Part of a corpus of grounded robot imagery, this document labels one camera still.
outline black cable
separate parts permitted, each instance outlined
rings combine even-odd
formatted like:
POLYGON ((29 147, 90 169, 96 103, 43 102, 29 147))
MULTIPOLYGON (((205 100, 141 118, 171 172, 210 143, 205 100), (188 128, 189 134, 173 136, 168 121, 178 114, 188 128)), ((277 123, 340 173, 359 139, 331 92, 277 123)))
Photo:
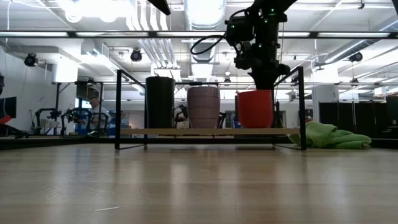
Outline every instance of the black cable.
POLYGON ((223 39, 225 39, 225 36, 224 36, 224 35, 209 35, 209 36, 207 36, 207 37, 202 37, 201 39, 199 39, 196 43, 194 43, 194 44, 192 45, 190 52, 191 52, 192 55, 200 55, 200 54, 203 54, 203 53, 205 53, 205 52, 211 50, 211 49, 212 49, 213 47, 215 47, 218 43, 220 43, 223 39), (207 40, 207 39, 210 39, 210 38, 219 38, 219 39, 218 39, 214 44, 212 44, 210 47, 208 47, 208 48, 205 49, 205 50, 202 50, 201 52, 194 52, 194 51, 193 51, 193 49, 194 49, 198 44, 200 44, 202 41, 207 40))
MULTIPOLYGON (((241 12, 244 12, 244 15, 245 15, 245 16, 248 15, 248 9, 241 9, 241 10, 238 10, 238 11, 232 13, 232 15, 229 17, 229 19, 231 20, 235 15, 237 15, 237 14, 239 14, 239 13, 241 13, 241 12)), ((211 50, 211 49, 212 49, 213 47, 215 47, 218 43, 220 43, 223 39, 225 39, 226 41, 228 41, 228 40, 225 38, 225 35, 226 35, 226 34, 224 34, 224 35, 209 35, 209 36, 207 36, 207 37, 202 37, 201 39, 199 39, 198 41, 196 41, 196 42, 192 45, 192 47, 191 47, 191 49, 190 49, 190 53, 191 53, 192 55, 200 55, 200 54, 203 54, 203 53, 205 53, 205 52, 211 50), (193 49, 194 49, 198 44, 200 44, 202 41, 207 40, 207 39, 210 39, 210 38, 219 38, 219 39, 218 39, 214 44, 212 44, 210 47, 208 47, 208 48, 205 49, 205 50, 202 50, 201 52, 194 52, 194 51, 193 51, 193 49)), ((236 54, 239 55, 238 48, 237 48, 235 45, 233 45, 233 47, 234 47, 234 49, 235 49, 235 51, 236 51, 236 54)))
POLYGON ((239 14, 241 12, 244 12, 244 14, 246 15, 246 13, 247 13, 246 10, 247 9, 241 9, 239 11, 236 11, 236 12, 232 13, 232 15, 229 17, 229 19, 231 20, 235 15, 237 15, 237 14, 239 14))

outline flower pot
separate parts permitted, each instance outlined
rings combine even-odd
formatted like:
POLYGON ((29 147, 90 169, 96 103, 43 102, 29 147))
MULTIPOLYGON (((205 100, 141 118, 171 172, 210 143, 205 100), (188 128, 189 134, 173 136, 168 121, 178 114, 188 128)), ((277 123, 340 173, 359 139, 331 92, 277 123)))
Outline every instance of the flower pot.
POLYGON ((218 88, 198 86, 188 89, 188 117, 192 128, 216 128, 220 113, 218 88))
POLYGON ((145 82, 147 128, 173 128, 175 80, 148 77, 145 82))
POLYGON ((244 128, 269 128, 274 119, 272 90, 238 93, 239 122, 244 128))

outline wooden plank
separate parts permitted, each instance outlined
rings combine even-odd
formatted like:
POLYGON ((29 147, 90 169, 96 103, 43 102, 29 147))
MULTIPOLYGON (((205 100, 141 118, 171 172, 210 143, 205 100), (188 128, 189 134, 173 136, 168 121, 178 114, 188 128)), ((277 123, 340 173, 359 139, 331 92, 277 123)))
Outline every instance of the wooden plank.
POLYGON ((181 135, 161 135, 161 136, 156 136, 156 138, 160 139, 233 139, 233 135, 199 135, 199 136, 181 136, 181 135))
POLYGON ((169 134, 169 135, 245 135, 245 134, 300 134, 298 128, 236 128, 236 129, 121 129, 120 134, 169 134))
POLYGON ((55 139, 57 139, 60 137, 61 136, 28 136, 27 138, 33 138, 33 139, 49 139, 49 138, 53 139, 53 138, 55 138, 55 139))

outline wooden shelf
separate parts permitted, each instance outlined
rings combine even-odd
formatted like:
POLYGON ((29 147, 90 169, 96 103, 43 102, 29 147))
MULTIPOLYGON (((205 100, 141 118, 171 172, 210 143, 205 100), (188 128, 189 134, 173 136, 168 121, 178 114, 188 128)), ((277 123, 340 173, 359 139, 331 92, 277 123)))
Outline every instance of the wooden shelf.
POLYGON ((147 128, 121 129, 120 134, 165 134, 165 135, 245 135, 245 134, 300 134, 298 128, 236 128, 236 129, 174 129, 147 128))

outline ventilation duct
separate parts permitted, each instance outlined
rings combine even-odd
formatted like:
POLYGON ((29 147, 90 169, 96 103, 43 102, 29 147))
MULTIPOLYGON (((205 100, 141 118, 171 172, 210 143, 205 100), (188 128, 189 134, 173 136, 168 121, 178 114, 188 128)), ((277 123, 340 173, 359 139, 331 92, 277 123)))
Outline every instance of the ventilation duct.
MULTIPOLYGON (((126 18, 126 25, 129 28, 129 30, 142 30, 141 25, 138 21, 138 5, 136 0, 130 0, 131 3, 131 15, 126 18)), ((139 39, 138 40, 139 45, 144 49, 145 53, 148 55, 149 59, 151 62, 155 63, 156 67, 160 68, 162 67, 161 62, 156 58, 155 52, 152 49, 150 43, 148 42, 147 39, 139 39)))
MULTIPOLYGON (((142 26, 142 28, 144 28, 144 30, 149 30, 149 26, 147 23, 147 1, 140 0, 140 3, 141 3, 141 17, 140 17, 141 26, 142 26)), ((166 63, 165 63, 165 60, 163 59, 163 56, 162 56, 159 48, 157 47, 156 41, 154 39, 149 39, 149 44, 155 53, 153 56, 155 57, 155 59, 158 62, 160 62, 162 68, 165 68, 166 63)))
MULTIPOLYGON (((387 24, 386 26, 380 26, 381 29, 375 29, 374 31, 379 32, 397 32, 398 30, 398 20, 396 17, 389 19, 388 21, 384 22, 387 24)), ((379 42, 378 39, 373 40, 353 40, 350 43, 340 47, 336 51, 328 54, 324 58, 324 62, 319 62, 317 65, 327 65, 331 63, 336 63, 340 60, 346 59, 349 56, 379 42)))
MULTIPOLYGON (((185 22, 188 30, 221 30, 224 23, 226 0, 185 0, 185 22)), ((194 52, 207 49, 213 43, 200 43, 194 52)), ((215 49, 200 55, 192 55, 198 63, 214 62, 215 49)), ((211 75, 212 65, 192 65, 192 73, 201 77, 211 75)))
MULTIPOLYGON (((155 6, 153 6, 153 5, 151 5, 150 6, 150 26, 152 27, 153 30, 159 30, 159 26, 157 25, 157 19, 156 19, 156 11, 157 11, 157 8, 155 6)), ((157 39, 155 41, 162 47, 164 55, 165 55, 165 57, 167 59, 167 67, 168 68, 173 67, 172 60, 170 58, 170 55, 167 52, 165 40, 164 39, 157 39)))
MULTIPOLYGON (((160 27, 162 28, 162 30, 169 29, 167 27, 166 15, 164 13, 160 13, 160 27)), ((167 48, 165 51, 165 54, 166 54, 166 52, 169 52, 170 59, 171 59, 170 63, 172 63, 174 68, 179 68, 179 66, 177 65, 177 60, 175 59, 172 41, 170 39, 164 39, 164 42, 165 42, 165 46, 167 48)))

